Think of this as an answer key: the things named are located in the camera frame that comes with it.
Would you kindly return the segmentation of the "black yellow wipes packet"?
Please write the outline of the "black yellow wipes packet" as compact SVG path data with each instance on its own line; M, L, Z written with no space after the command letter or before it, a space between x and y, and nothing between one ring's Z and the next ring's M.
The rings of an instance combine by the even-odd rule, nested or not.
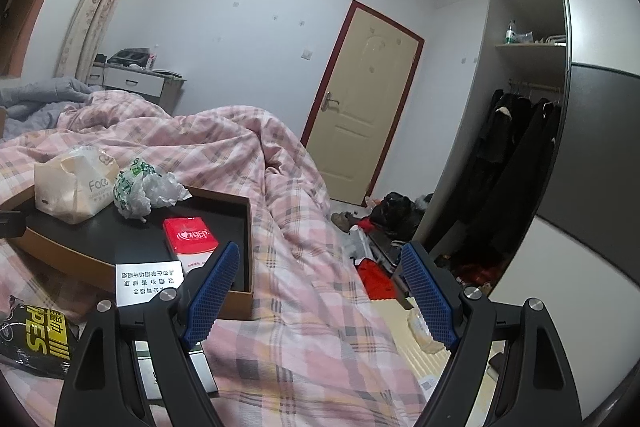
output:
M1 320L1 361L37 376L64 379L70 370L79 327L55 309L11 296Z

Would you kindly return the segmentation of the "silver cigarette carton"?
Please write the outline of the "silver cigarette carton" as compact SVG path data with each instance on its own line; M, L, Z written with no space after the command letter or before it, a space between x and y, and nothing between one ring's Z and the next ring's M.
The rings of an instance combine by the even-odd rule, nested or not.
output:
M183 279L183 269L178 261L115 265L116 306L121 308L147 303L164 288L178 288ZM151 402L160 403L160 386L157 384L149 345L146 341L136 340L134 349L146 397ZM211 397L216 397L218 387L201 343L190 351L190 358L205 391Z

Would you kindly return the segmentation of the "white facial tissue pack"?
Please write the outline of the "white facial tissue pack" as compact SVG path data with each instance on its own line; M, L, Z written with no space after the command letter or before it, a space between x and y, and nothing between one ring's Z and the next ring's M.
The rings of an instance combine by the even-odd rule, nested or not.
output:
M78 225L113 202L119 173L114 157L81 145L34 167L36 208L68 225Z

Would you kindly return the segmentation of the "brown cardboard tray box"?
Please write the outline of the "brown cardboard tray box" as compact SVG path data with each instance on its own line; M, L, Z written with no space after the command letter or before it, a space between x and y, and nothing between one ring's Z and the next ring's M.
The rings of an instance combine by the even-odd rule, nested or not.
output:
M200 217L221 246L233 242L240 251L239 270L219 316L224 320L249 320L254 289L250 200L204 188L191 187L189 192L191 198L174 207L154 209L143 222L127 220L109 205L79 225L66 225L36 209L31 186L2 202L1 209L25 215L26 231L11 239L12 245L104 291L115 290L116 265L172 258L163 230L166 219Z

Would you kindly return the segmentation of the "grey blanket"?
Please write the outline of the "grey blanket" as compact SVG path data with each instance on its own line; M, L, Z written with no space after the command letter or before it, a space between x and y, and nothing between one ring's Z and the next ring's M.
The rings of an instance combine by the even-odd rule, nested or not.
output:
M53 129L67 107L87 104L99 87L58 77L1 89L1 141L23 133Z

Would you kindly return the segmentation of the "green white crumpled plastic bag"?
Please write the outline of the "green white crumpled plastic bag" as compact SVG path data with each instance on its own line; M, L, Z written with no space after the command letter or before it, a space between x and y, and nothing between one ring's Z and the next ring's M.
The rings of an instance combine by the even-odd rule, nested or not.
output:
M172 173L163 173L140 157L119 171L113 202L125 219L146 221L153 209L174 207L192 194Z

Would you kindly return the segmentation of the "clear plastic tissue packet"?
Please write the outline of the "clear plastic tissue packet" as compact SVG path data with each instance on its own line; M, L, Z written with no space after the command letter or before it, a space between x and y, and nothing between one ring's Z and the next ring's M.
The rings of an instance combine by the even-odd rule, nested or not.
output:
M434 355L445 349L444 345L434 338L418 309L412 308L409 311L407 322L414 340L423 352Z

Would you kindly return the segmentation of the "cream hard-shell suitcase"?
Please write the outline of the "cream hard-shell suitcase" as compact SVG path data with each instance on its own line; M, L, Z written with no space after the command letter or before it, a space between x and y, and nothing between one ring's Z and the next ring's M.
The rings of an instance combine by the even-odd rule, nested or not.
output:
M407 322L409 311L418 307L413 298L409 298L408 303L410 309L406 309L397 300L372 301L372 306L390 329L397 351L416 377L425 398L430 399L439 377L444 373L450 353L444 349L434 355L428 355L420 349ZM472 413L466 421L467 426L483 426L486 421L491 399L497 387L495 378L489 376L489 373L489 367L486 364L480 391L475 399Z

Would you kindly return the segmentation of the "red white tissue pack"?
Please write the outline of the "red white tissue pack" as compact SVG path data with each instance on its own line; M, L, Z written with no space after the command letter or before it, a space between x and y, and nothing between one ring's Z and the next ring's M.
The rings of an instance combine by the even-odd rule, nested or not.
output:
M168 248L188 274L201 268L219 245L216 236L200 217L168 218L163 221Z

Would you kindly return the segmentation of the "red bag on floor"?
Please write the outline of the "red bag on floor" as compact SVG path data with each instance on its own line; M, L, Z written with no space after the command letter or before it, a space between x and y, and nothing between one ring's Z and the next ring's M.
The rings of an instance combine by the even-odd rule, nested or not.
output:
M374 260L361 259L356 264L356 271L370 300L398 300L400 298L399 289Z

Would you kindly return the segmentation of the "grey white sliding wardrobe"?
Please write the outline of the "grey white sliding wardrobe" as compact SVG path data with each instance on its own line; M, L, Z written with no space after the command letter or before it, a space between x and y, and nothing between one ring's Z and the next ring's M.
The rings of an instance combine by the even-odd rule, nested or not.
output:
M418 239L498 303L537 297L585 424L639 403L639 0L489 0Z

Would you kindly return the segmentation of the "white grey desk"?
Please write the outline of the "white grey desk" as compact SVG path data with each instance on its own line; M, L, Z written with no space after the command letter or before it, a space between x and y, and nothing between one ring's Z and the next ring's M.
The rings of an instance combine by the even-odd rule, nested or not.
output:
M166 113L175 112L186 80L165 76L145 69L120 67L106 63L94 63L88 72L86 83L108 90L122 90L142 96L160 106Z

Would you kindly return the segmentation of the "black device on desk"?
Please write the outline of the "black device on desk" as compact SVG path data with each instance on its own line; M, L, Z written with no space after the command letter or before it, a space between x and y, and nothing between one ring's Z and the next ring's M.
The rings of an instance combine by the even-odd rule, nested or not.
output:
M112 55L106 62L122 67L136 65L147 68L151 57L149 48L125 48Z

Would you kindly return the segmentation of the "black bag on floor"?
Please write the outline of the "black bag on floor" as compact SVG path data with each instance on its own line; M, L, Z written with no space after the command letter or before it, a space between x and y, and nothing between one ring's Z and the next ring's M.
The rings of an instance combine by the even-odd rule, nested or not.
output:
M432 197L433 194L427 194L412 200L408 196L390 192L373 208L369 219L375 228L393 241L411 241Z

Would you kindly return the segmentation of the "pink plaid duvet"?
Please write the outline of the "pink plaid duvet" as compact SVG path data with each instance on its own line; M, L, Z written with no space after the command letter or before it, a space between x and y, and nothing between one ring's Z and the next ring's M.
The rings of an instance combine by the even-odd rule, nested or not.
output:
M344 258L326 184L276 116L237 105L171 117L137 95L96 92L55 128L2 143L2 197L32 186L35 165L81 144L250 201L252 316L217 321L204 345L226 425L416 422L422 390Z

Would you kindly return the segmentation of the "black hanging coats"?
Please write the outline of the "black hanging coats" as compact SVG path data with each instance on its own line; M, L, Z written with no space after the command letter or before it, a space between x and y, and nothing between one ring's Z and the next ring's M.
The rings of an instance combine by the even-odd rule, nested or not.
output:
M533 219L551 168L562 108L498 90L456 194L462 239L450 255L460 279L495 282Z

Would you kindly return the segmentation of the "beige door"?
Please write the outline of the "beige door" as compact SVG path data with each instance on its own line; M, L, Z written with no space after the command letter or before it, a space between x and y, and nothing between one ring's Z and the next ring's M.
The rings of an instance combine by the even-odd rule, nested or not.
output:
M302 135L333 199L361 204L390 150L424 39L354 0Z

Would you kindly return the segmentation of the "green white bottle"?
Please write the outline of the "green white bottle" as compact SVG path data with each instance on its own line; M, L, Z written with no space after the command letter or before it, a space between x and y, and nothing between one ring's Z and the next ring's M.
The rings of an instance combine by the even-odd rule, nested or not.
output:
M506 44L518 42L518 33L516 32L515 20L510 20L510 22L508 23L508 27L506 28L506 35L504 36L504 42Z

